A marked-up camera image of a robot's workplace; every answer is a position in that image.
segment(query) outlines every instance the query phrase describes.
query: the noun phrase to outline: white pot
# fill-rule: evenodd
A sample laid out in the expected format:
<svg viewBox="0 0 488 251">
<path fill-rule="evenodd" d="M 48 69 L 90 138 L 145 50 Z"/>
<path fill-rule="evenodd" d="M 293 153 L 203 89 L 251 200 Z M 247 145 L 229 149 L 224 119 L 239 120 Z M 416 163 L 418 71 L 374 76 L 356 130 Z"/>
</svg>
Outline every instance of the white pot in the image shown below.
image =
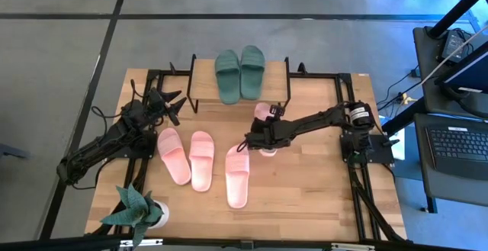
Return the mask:
<svg viewBox="0 0 488 251">
<path fill-rule="evenodd" d="M 166 205 L 166 203 L 161 202 L 161 201 L 154 201 L 154 203 L 156 203 L 157 205 L 160 206 L 160 208 L 162 210 L 162 216 L 159 218 L 159 220 L 156 224 L 152 225 L 148 229 L 156 229 L 156 228 L 163 227 L 168 222 L 168 219 L 169 219 L 168 205 Z"/>
</svg>

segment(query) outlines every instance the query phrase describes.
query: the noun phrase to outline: wooden platform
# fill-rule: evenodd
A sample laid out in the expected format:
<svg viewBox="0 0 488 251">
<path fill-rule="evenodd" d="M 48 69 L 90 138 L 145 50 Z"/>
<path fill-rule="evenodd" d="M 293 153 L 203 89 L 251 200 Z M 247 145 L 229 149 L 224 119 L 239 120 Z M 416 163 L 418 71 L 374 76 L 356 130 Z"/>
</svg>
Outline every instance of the wooden platform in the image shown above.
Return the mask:
<svg viewBox="0 0 488 251">
<path fill-rule="evenodd" d="M 219 102 L 219 89 L 215 77 L 215 60 L 199 60 L 194 62 L 191 78 L 190 97 L 200 102 Z M 287 67 L 282 61 L 268 61 L 263 75 L 261 98 L 258 101 L 272 103 L 287 100 Z"/>
<path fill-rule="evenodd" d="M 119 107 L 130 100 L 130 79 L 143 91 L 147 69 L 128 69 Z M 368 75 L 352 76 L 355 97 L 377 109 Z M 186 90 L 188 77 L 167 76 L 164 91 Z M 337 102 L 330 79 L 291 79 L 291 101 L 284 119 L 293 120 L 324 111 Z M 150 237 L 254 240 L 356 241 L 354 207 L 346 165 L 341 161 L 339 128 L 326 128 L 297 137 L 292 145 L 272 158 L 251 152 L 249 198 L 243 209 L 226 202 L 224 160 L 228 149 L 240 143 L 250 129 L 254 105 L 225 106 L 201 103 L 194 114 L 188 102 L 179 115 L 178 131 L 188 155 L 190 138 L 196 130 L 208 132 L 215 142 L 213 181 L 210 190 L 199 193 L 191 184 L 176 185 L 159 155 L 150 163 L 145 191 L 164 201 L 170 209 L 169 222 Z M 168 126 L 167 121 L 158 131 Z M 116 159 L 100 174 L 86 232 L 99 227 L 119 202 L 115 185 L 122 186 L 127 161 Z M 380 165 L 369 165 L 375 204 L 395 231 L 405 237 L 397 193 L 391 174 Z M 371 236 L 366 208 L 365 227 Z"/>
</svg>

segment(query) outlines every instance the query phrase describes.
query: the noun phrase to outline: green leaf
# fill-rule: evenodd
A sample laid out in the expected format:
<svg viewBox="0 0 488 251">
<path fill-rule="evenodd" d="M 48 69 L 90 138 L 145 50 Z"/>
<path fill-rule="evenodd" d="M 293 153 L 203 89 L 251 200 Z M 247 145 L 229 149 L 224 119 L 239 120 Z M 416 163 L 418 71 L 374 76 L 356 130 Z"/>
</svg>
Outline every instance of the green leaf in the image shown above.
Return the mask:
<svg viewBox="0 0 488 251">
<path fill-rule="evenodd" d="M 132 186 L 132 183 L 129 185 L 128 189 L 128 198 L 129 198 L 129 206 L 130 208 L 136 210 L 136 211 L 141 211 L 144 210 L 144 212 L 148 212 L 149 208 L 147 206 L 146 200 L 144 197 L 134 189 Z"/>
<path fill-rule="evenodd" d="M 147 231 L 149 225 L 147 224 L 137 224 L 136 229 L 134 230 L 134 238 L 132 238 L 132 244 L 134 248 L 140 245 L 140 242 L 144 240 L 144 234 Z"/>
<path fill-rule="evenodd" d="M 125 205 L 126 208 L 129 207 L 129 191 L 125 188 L 121 188 L 118 186 L 115 186 L 117 188 L 117 191 L 119 192 L 120 200 L 122 203 Z"/>
<path fill-rule="evenodd" d="M 146 200 L 146 203 L 151 206 L 151 205 L 154 205 L 154 201 L 153 199 L 151 198 L 151 194 L 153 193 L 153 191 L 148 191 L 147 194 L 146 194 L 146 197 L 144 197 L 144 199 Z"/>
<path fill-rule="evenodd" d="M 132 227 L 135 227 L 137 224 L 141 223 L 142 219 L 144 217 L 146 217 L 147 214 L 144 210 L 141 210 L 141 211 L 137 211 L 134 215 L 135 215 L 135 218 L 132 221 L 132 223 L 130 224 L 130 225 L 132 225 Z"/>
<path fill-rule="evenodd" d="M 144 219 L 145 222 L 154 223 L 162 216 L 162 210 L 157 208 L 155 205 L 149 206 L 149 215 Z"/>
<path fill-rule="evenodd" d="M 120 212 L 117 212 L 112 215 L 108 215 L 104 217 L 101 222 L 103 224 L 113 224 L 113 225 L 132 225 L 134 220 L 136 219 L 135 212 L 130 209 L 126 209 Z"/>
</svg>

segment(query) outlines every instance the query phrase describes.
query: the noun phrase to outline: desk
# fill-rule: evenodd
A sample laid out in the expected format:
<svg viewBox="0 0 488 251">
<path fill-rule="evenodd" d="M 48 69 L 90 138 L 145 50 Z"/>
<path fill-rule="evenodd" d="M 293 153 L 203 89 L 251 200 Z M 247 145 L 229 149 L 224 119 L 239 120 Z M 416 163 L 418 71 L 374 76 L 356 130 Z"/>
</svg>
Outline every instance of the desk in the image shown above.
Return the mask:
<svg viewBox="0 0 488 251">
<path fill-rule="evenodd" d="M 442 40 L 434 40 L 427 36 L 423 27 L 417 27 L 413 29 L 413 39 L 415 41 L 415 49 L 417 53 L 417 61 L 420 68 L 420 75 L 422 80 L 439 64 L 435 59 L 441 49 L 443 43 Z M 474 49 L 478 48 L 481 44 L 488 41 L 487 36 L 478 36 L 473 39 Z M 433 75 L 441 75 L 446 70 L 450 69 L 449 66 L 443 65 Z M 455 101 L 449 100 L 442 93 L 440 88 L 434 83 L 434 79 L 425 82 L 422 86 L 424 96 L 418 101 L 410 105 L 405 111 L 401 112 L 391 121 L 388 121 L 383 125 L 383 131 L 388 135 L 393 135 L 406 125 L 413 121 L 414 114 L 449 114 L 462 117 L 475 117 L 472 114 L 467 113 L 459 104 Z M 468 106 L 477 109 L 478 111 L 488 112 L 488 95 L 472 93 L 466 99 L 464 103 Z"/>
<path fill-rule="evenodd" d="M 142 92 L 147 69 L 128 69 L 118 108 L 130 100 L 130 79 Z M 186 90 L 188 77 L 166 76 L 164 92 Z M 369 75 L 353 74 L 355 99 L 377 109 Z M 336 105 L 335 83 L 330 79 L 291 79 L 291 101 L 284 119 L 296 119 Z M 341 130 L 330 127 L 297 137 L 292 145 L 272 158 L 250 153 L 248 203 L 232 209 L 226 202 L 224 160 L 227 150 L 240 143 L 249 131 L 255 105 L 222 105 L 201 102 L 198 113 L 188 101 L 180 111 L 178 131 L 188 155 L 190 138 L 196 130 L 208 132 L 215 142 L 213 178 L 210 190 L 199 193 L 190 184 L 176 185 L 156 154 L 149 161 L 144 191 L 152 190 L 156 200 L 170 209 L 169 222 L 162 228 L 148 230 L 148 237 L 181 239 L 247 239 L 293 241 L 357 241 L 358 232 L 346 164 L 339 146 Z M 168 121 L 157 131 L 171 126 Z M 116 159 L 102 170 L 85 228 L 89 233 L 100 226 L 119 202 L 115 185 L 123 185 L 126 159 Z M 381 165 L 369 165 L 375 204 L 387 222 L 406 237 L 395 184 Z M 371 225 L 363 205 L 367 235 Z"/>
</svg>

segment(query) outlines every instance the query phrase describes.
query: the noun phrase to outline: gray floor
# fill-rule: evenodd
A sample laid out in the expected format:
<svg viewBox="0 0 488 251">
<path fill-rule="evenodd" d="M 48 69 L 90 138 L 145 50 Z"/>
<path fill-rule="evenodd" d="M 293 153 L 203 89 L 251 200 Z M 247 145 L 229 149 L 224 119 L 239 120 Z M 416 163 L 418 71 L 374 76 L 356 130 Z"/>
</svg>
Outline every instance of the gray floor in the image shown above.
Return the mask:
<svg viewBox="0 0 488 251">
<path fill-rule="evenodd" d="M 111 13 L 116 0 L 0 0 L 0 12 Z M 458 0 L 125 0 L 123 13 L 319 13 L 444 14 Z M 416 65 L 412 29 L 431 21 L 119 21 L 94 105 L 106 113 L 116 101 L 127 68 L 188 69 L 191 54 L 215 57 L 221 50 L 262 48 L 269 60 L 290 57 L 292 69 L 305 62 L 311 72 L 367 72 L 377 100 L 387 86 Z M 0 242 L 32 240 L 66 148 L 107 29 L 107 21 L 0 20 L 0 143 L 30 151 L 29 160 L 0 161 Z M 456 24 L 472 31 L 469 24 Z M 392 88 L 404 90 L 406 79 Z M 412 94 L 418 98 L 420 92 Z M 82 143 L 102 132 L 90 116 Z M 93 184 L 93 172 L 81 181 Z M 439 202 L 425 206 L 420 182 L 399 179 L 399 199 L 408 237 L 416 243 L 482 249 L 488 208 Z M 93 191 L 69 189 L 54 237 L 82 235 Z M 166 247 L 166 249 L 193 249 Z M 202 250 L 217 250 L 208 247 Z"/>
</svg>

